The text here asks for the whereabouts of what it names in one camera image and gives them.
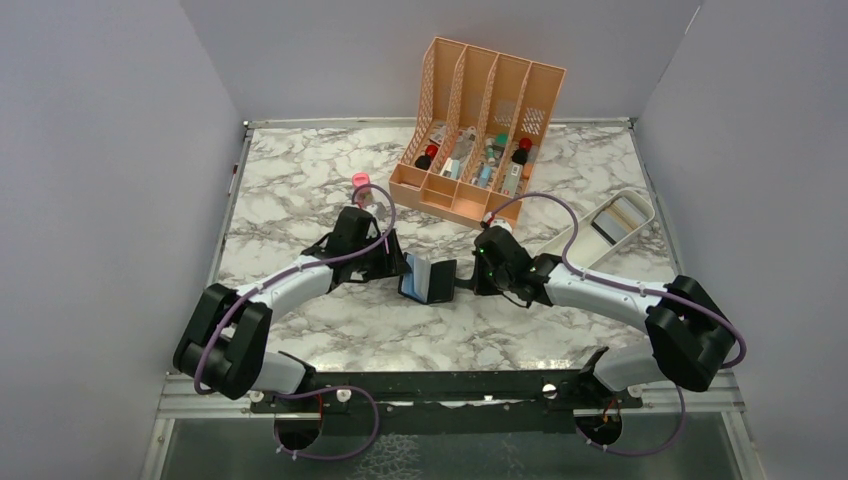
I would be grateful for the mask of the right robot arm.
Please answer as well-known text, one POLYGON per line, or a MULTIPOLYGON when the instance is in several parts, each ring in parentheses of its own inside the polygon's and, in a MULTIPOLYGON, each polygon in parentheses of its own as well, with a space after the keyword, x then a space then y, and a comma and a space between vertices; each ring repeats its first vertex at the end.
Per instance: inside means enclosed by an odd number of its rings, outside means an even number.
POLYGON ((672 282, 637 282, 579 269, 553 254, 531 256, 505 228, 484 229, 474 240, 476 294, 503 295, 516 305, 569 307, 621 322, 646 335, 626 348, 604 347, 578 374, 577 393, 600 407, 638 384, 668 380, 704 392, 733 348, 733 326, 700 284, 679 275, 672 282))

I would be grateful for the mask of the black leather card holder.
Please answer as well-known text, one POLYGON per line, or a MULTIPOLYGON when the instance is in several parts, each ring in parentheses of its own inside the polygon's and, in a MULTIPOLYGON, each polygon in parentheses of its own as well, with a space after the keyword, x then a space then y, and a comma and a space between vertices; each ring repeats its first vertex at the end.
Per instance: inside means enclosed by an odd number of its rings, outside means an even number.
POLYGON ((422 305, 449 303, 454 300, 457 283, 456 260, 431 262, 410 253, 404 254, 408 271, 401 275, 398 293, 422 305))

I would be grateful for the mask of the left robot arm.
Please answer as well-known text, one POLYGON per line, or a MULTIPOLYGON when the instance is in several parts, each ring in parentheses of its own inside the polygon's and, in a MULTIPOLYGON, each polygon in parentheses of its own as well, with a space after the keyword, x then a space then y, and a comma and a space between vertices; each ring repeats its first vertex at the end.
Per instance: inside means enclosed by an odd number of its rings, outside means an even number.
POLYGON ((251 391, 275 392, 298 411, 313 401, 312 368, 267 350, 273 322, 344 283, 367 283, 407 273, 397 232, 380 229, 366 210, 347 206, 334 228, 291 265, 237 289, 206 287, 176 350, 173 366, 203 391, 236 400, 251 391))

